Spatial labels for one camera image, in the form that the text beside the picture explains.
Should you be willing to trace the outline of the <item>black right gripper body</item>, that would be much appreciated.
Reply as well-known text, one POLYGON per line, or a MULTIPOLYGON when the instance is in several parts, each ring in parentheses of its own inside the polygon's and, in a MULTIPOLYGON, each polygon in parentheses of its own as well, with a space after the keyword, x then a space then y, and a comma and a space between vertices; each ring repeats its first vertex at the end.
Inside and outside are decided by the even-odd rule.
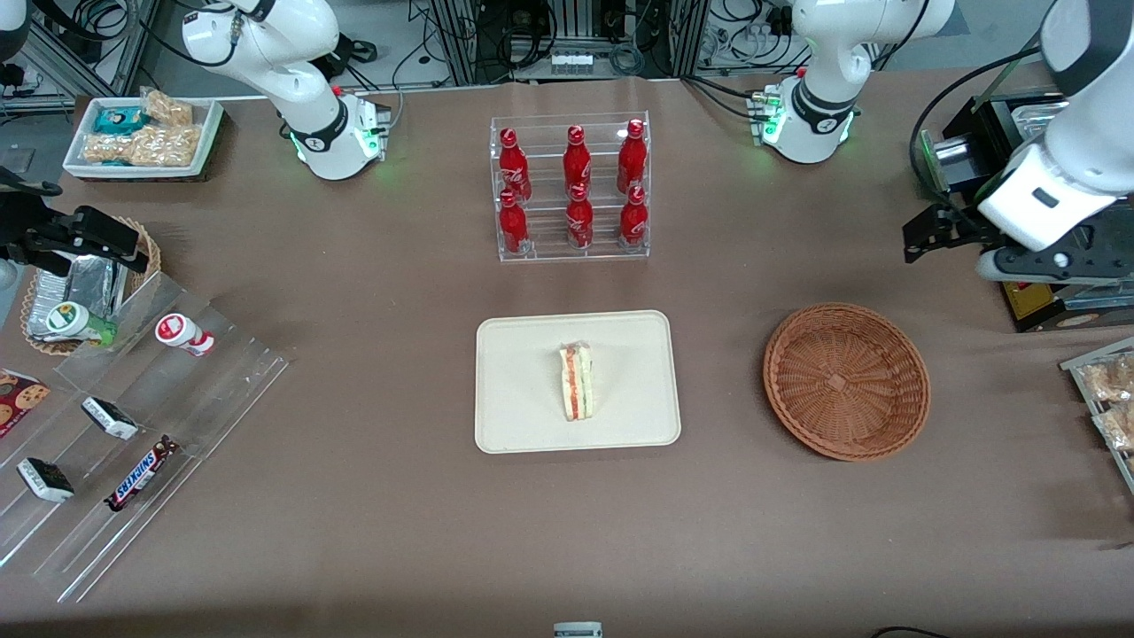
POLYGON ((45 198, 61 192, 3 192, 1 194, 1 258, 39 269, 68 269, 82 255, 62 213, 45 198))

